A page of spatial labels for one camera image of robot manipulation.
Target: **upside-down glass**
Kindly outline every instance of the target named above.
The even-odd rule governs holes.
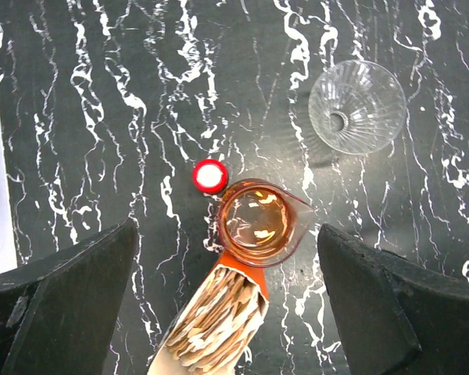
[[[314,130],[330,147],[365,154],[384,148],[398,135],[406,99],[387,69],[348,60],[320,75],[311,90],[309,112]]]
[[[240,262],[271,267],[290,257],[306,233],[313,209],[265,180],[247,179],[223,195],[218,224],[224,247]]]

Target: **paper bag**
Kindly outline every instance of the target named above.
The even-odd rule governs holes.
[[[268,303],[263,269],[224,252],[170,325],[148,375],[234,374]]]

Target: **black marble surface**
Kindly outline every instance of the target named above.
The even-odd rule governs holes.
[[[267,270],[270,310],[239,374],[349,373],[317,258],[323,222],[469,281],[469,0],[434,3],[0,0],[18,260],[126,216],[139,228],[104,373],[145,373],[217,257],[217,198],[190,177],[207,157],[317,211],[298,253]],[[385,66],[408,98],[380,152],[332,153],[310,126],[313,82],[345,59]]]

